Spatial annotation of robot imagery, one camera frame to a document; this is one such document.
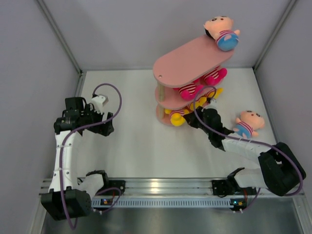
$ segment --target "doll face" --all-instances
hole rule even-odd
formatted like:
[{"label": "doll face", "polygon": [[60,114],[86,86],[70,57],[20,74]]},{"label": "doll face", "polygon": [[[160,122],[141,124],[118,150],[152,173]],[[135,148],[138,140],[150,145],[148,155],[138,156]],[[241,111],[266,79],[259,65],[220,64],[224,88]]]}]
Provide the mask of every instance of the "doll face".
[{"label": "doll face", "polygon": [[240,113],[241,121],[251,125],[254,130],[264,128],[264,118],[254,111],[243,111]]},{"label": "doll face", "polygon": [[227,16],[217,16],[205,23],[205,29],[210,31],[219,32],[226,29],[231,29],[233,20]]}]

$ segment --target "purple cable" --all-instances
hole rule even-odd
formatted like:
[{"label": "purple cable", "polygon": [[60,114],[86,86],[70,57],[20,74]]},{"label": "purple cable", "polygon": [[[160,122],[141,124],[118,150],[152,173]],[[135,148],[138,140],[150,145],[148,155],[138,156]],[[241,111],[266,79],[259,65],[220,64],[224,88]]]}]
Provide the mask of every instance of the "purple cable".
[{"label": "purple cable", "polygon": [[[214,95],[211,97],[213,98],[215,96],[215,93],[216,93],[216,88],[214,86],[210,86],[210,85],[207,85],[207,86],[204,86],[196,95],[196,97],[194,98],[194,101],[193,101],[193,106],[195,106],[195,103],[196,103],[196,100],[197,100],[197,96],[205,89],[205,88],[213,88],[214,90]],[[255,143],[255,144],[260,144],[260,145],[264,145],[264,146],[267,146],[267,147],[270,147],[272,149],[274,149],[275,151],[279,152],[290,164],[291,166],[296,170],[297,174],[298,174],[298,177],[299,177],[299,187],[298,189],[293,192],[293,193],[290,193],[290,194],[286,194],[285,196],[293,196],[293,195],[296,195],[298,194],[302,187],[303,187],[303,178],[302,178],[302,175],[298,169],[298,167],[296,166],[296,164],[284,153],[282,152],[280,149],[276,148],[275,146],[273,145],[270,145],[268,143],[265,143],[265,142],[261,142],[261,141],[256,141],[256,140],[248,140],[248,139],[244,139],[244,138],[238,138],[238,137],[234,137],[234,136],[228,136],[228,135],[225,135],[223,133],[220,133],[218,131],[216,131],[215,129],[209,127],[207,124],[205,124],[198,116],[198,113],[196,111],[196,109],[194,110],[194,113],[195,113],[195,116],[196,118],[198,119],[198,121],[206,128],[208,128],[210,131],[214,132],[214,133],[217,133],[219,134],[220,136],[222,137],[225,137],[225,138],[229,138],[229,139],[233,139],[233,140],[241,140],[241,141],[245,141],[245,142],[251,142],[251,143]],[[258,197],[259,194],[257,194],[254,199],[252,200],[252,202],[250,203],[253,204],[253,202],[255,201],[255,199]]]},{"label": "purple cable", "polygon": [[[119,111],[120,111],[120,109],[121,109],[121,105],[122,105],[122,98],[121,98],[121,93],[120,93],[120,91],[119,91],[114,85],[112,85],[112,84],[103,83],[103,84],[98,85],[98,86],[94,89],[93,95],[95,94],[96,90],[97,90],[99,87],[101,87],[101,86],[111,86],[111,87],[113,87],[113,88],[116,90],[116,92],[117,92],[118,95],[119,95],[119,107],[118,107],[118,110],[116,111],[116,113],[115,113],[112,117],[108,118],[107,120],[104,120],[104,121],[98,122],[98,123],[88,124],[88,125],[81,126],[81,127],[78,127],[78,128],[76,128],[76,129],[72,130],[72,131],[71,131],[69,134],[67,134],[67,136],[64,138],[64,140],[63,140],[63,142],[62,142],[62,146],[65,145],[67,139],[70,137],[71,134],[73,134],[73,133],[75,133],[75,132],[77,132],[77,131],[79,131],[79,130],[84,130],[84,129],[87,129],[87,128],[91,128],[91,127],[94,127],[94,126],[98,126],[98,125],[107,123],[107,122],[111,121],[113,118],[115,118],[115,117],[118,115],[118,113],[119,113]],[[63,185],[64,185],[64,182],[63,182],[63,168],[62,168],[62,167],[63,167],[63,149],[64,149],[64,148],[62,147],[62,148],[60,149],[60,153],[59,153],[60,197],[61,197],[61,200],[62,200],[62,205],[63,205],[64,213],[65,213],[66,219],[67,219],[67,221],[68,221],[68,224],[69,224],[70,228],[71,228],[72,230],[74,230],[74,229],[76,228],[76,226],[77,226],[77,220],[78,220],[78,219],[76,218],[75,224],[73,225],[73,224],[72,224],[72,221],[70,220],[70,216],[69,216],[69,213],[68,213],[68,210],[67,210],[67,207],[66,207],[65,196],[64,196],[64,188],[63,188]]]},{"label": "purple cable", "polygon": [[104,193],[106,193],[106,192],[108,192],[108,191],[111,191],[111,190],[117,190],[118,193],[119,193],[119,196],[118,196],[118,198],[116,199],[116,201],[110,206],[110,208],[108,208],[107,210],[103,211],[102,214],[103,214],[103,213],[106,213],[106,212],[108,212],[108,211],[110,211],[110,210],[116,205],[116,203],[118,202],[119,198],[121,197],[121,190],[120,190],[119,188],[112,187],[112,188],[108,188],[108,189],[104,189],[104,190],[102,190],[102,191],[99,191],[99,192],[96,194],[96,196],[99,196],[99,195],[104,194]]}]

